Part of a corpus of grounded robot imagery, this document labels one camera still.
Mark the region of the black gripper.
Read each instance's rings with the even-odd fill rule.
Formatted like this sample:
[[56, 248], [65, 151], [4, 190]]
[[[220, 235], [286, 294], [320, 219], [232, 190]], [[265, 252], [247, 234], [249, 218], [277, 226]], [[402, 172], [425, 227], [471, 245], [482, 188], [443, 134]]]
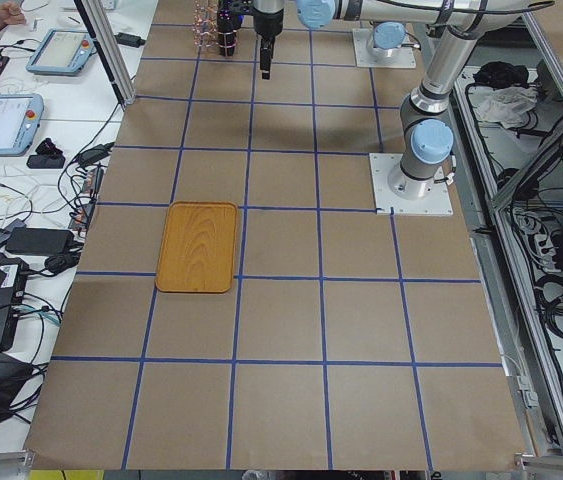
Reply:
[[262, 39], [274, 39], [281, 33], [281, 0], [254, 0], [253, 22]]

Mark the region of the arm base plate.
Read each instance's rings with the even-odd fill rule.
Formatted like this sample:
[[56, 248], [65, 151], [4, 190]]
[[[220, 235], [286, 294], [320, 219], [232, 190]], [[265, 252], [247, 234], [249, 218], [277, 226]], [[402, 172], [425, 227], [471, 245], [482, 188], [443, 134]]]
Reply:
[[414, 69], [414, 49], [403, 24], [379, 23], [352, 30], [356, 66], [361, 68]]
[[449, 187], [441, 165], [427, 180], [414, 180], [401, 169], [401, 154], [371, 153], [370, 173], [379, 215], [435, 216], [453, 215]]

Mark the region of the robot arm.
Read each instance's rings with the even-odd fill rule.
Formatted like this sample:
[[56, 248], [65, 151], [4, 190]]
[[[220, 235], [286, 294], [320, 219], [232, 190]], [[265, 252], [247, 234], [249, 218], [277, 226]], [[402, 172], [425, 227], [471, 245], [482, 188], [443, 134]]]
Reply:
[[390, 189], [401, 198], [418, 200], [429, 193], [434, 176], [452, 149], [432, 158], [412, 140], [430, 126], [435, 134], [450, 135], [437, 116], [449, 105], [452, 86], [484, 33], [509, 25], [528, 1], [298, 1], [297, 15], [311, 29], [334, 20], [394, 21], [441, 25], [445, 28], [424, 77], [404, 99], [400, 117], [405, 152], [388, 175]]

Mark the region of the person hand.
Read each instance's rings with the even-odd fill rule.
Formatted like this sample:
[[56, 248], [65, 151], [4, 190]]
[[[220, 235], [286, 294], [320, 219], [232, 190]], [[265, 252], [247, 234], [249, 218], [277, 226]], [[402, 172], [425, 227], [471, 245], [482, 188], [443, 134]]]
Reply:
[[7, 1], [0, 4], [0, 31], [11, 25], [24, 25], [26, 17], [19, 4]]

